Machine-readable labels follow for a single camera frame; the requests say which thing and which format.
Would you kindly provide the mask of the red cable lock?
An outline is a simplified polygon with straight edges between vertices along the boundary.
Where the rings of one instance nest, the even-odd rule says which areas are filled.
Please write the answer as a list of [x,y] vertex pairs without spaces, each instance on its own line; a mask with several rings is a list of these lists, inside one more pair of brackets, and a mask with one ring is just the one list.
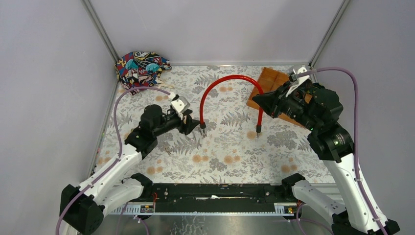
[[[212,84],[210,84],[207,89],[205,90],[205,92],[202,95],[201,101],[200,101],[200,105],[199,105],[199,116],[200,116],[200,128],[201,128],[201,133],[202,135],[204,135],[206,133],[206,124],[204,121],[204,104],[205,104],[205,100],[207,98],[207,95],[209,94],[209,92],[217,85],[219,85],[220,83],[223,83],[225,81],[229,81],[229,80],[243,80],[243,81],[247,81],[249,83],[251,83],[252,85],[254,85],[256,87],[256,89],[258,90],[259,94],[264,94],[263,89],[261,88],[260,84],[255,81],[254,79],[244,76],[244,75],[228,75],[225,76],[223,78],[220,78],[216,81],[214,81]],[[256,137],[259,138],[260,137],[260,133],[262,130],[262,120],[263,120],[263,109],[259,108],[258,110],[258,121],[257,121],[257,125],[256,125]]]

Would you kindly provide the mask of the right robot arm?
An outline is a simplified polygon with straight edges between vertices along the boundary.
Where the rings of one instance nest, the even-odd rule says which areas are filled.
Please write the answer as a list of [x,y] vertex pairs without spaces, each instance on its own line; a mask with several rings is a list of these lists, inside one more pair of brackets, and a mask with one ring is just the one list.
[[361,172],[353,139],[338,123],[343,106],[336,92],[320,88],[306,102],[290,94],[290,88],[286,82],[275,91],[255,95],[253,101],[270,117],[285,114],[310,131],[309,145],[331,173],[343,202],[317,191],[299,174],[283,180],[281,197],[307,204],[327,221],[335,235],[399,232],[398,223],[388,219],[377,206]]

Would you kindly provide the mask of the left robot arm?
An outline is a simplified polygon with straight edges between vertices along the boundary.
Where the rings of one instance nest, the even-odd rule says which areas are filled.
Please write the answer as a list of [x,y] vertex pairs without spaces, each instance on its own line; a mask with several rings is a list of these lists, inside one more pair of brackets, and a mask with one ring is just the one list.
[[148,200],[152,189],[146,183],[135,178],[119,186],[115,183],[157,146],[158,136],[174,129],[183,135],[190,134],[200,124],[191,113],[178,112],[174,107],[164,113],[159,105],[146,106],[138,127],[122,142],[118,154],[78,186],[69,184],[62,190],[56,234],[65,221],[81,234],[91,235],[121,205],[133,199]]

